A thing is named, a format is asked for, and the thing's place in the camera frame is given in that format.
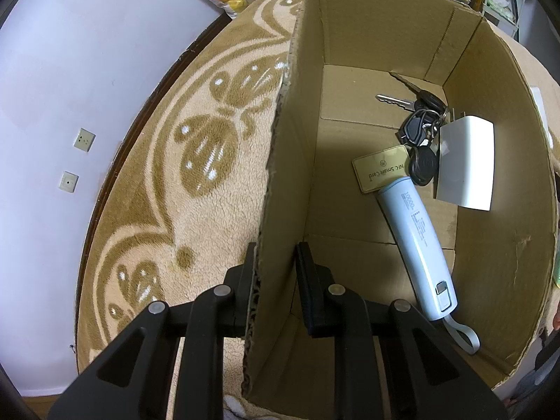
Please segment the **light blue flashlight with strap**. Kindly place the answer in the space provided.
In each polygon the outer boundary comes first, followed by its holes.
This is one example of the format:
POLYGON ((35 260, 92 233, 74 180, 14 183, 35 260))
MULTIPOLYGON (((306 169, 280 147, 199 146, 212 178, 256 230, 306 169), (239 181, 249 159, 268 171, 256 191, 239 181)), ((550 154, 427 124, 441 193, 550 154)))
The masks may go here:
POLYGON ((424 202, 408 176, 384 186, 377 193, 395 242, 400 250, 420 310, 428 321, 442 321, 456 344, 469 355, 480 350, 480 339, 452 313, 459 305, 451 272, 424 202))

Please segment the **small white adapter box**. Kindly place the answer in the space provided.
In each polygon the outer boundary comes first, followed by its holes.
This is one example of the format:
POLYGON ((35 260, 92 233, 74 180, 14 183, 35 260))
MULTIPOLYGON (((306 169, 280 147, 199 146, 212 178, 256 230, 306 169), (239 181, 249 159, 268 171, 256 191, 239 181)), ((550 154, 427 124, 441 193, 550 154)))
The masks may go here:
POLYGON ((440 129, 436 199, 489 211, 495 174, 495 129, 486 119, 465 116, 440 129))

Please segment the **gold NFC smart card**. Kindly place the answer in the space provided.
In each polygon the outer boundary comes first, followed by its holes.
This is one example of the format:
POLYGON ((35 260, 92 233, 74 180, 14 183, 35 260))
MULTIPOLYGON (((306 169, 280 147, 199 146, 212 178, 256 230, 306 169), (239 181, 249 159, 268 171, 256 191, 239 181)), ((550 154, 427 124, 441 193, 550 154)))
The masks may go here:
POLYGON ((363 155, 352 160, 360 190, 373 193, 393 181, 408 175, 409 155, 403 145, 363 155))

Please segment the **black car key bunch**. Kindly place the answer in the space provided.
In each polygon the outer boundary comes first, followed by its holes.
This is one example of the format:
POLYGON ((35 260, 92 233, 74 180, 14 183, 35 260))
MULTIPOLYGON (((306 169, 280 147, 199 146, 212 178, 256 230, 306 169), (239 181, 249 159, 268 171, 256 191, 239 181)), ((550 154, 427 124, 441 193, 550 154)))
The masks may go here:
POLYGON ((446 123, 450 110, 434 93, 420 88, 396 72, 390 72, 390 75, 412 91, 416 99, 400 99, 384 94, 377 94, 376 99, 409 112, 396 136, 400 144, 408 150, 409 176, 414 184, 423 187, 428 185, 438 172, 440 162, 432 149, 432 143, 446 123))

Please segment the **brown cardboard box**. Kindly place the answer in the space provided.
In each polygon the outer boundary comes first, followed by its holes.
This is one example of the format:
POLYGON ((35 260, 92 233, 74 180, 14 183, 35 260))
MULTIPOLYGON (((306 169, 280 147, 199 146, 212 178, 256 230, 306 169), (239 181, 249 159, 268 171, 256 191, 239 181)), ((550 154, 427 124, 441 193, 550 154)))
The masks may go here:
POLYGON ((458 297, 478 334, 469 365, 492 388, 517 370, 548 307, 558 211, 550 150, 515 55, 479 14, 451 0, 257 0, 257 24, 288 37, 272 123, 244 356, 245 399, 311 419, 333 409, 333 344, 303 324, 293 249, 370 301, 414 292, 373 194, 352 161, 396 144, 404 121, 379 93, 399 77, 495 127, 487 211, 420 189, 458 297))

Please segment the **beige patterned carpet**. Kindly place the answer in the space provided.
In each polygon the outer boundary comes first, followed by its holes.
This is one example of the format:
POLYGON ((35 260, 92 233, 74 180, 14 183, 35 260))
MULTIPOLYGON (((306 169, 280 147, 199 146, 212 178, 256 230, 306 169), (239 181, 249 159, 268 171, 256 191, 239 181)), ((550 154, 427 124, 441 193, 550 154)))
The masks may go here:
MULTIPOLYGON (((187 66, 127 155, 84 272, 81 364, 93 360, 150 301, 193 300, 242 261, 249 243, 258 247, 289 41, 257 24, 252 5, 187 66)), ((546 67, 490 25, 508 44, 529 88, 539 86, 548 111, 557 114, 559 87, 546 67)), ((247 331, 248 326, 244 337, 225 344, 226 412, 249 419, 311 419, 245 399, 247 331)))

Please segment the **lower wall socket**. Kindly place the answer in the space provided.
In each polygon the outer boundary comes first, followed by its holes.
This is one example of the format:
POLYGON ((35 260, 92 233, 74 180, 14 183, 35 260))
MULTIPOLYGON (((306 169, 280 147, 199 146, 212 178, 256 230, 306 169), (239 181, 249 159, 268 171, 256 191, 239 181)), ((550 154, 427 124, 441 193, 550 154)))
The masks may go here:
POLYGON ((71 173, 70 171, 64 171, 59 183, 59 189, 65 191, 66 193, 73 194, 75 192, 79 176, 71 173))

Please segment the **wall socket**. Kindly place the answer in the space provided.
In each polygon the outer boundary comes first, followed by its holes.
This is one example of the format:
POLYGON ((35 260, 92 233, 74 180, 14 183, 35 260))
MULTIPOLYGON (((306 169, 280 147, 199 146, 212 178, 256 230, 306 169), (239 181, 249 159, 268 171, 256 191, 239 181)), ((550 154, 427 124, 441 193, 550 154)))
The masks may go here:
POLYGON ((70 171, 64 171, 59 183, 59 189, 65 191, 66 193, 73 194, 75 192, 79 176, 71 173, 70 171))
POLYGON ((95 137, 96 135, 94 133, 81 128, 73 143, 73 147, 87 153, 91 149, 95 137))

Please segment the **upper wall socket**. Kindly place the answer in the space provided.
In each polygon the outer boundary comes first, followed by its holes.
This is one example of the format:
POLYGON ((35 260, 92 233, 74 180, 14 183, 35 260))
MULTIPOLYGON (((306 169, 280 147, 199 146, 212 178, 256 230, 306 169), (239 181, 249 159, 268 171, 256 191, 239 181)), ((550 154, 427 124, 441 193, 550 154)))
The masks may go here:
POLYGON ((95 137, 96 135, 94 133, 81 128, 73 143, 73 147, 87 153, 91 149, 95 137))

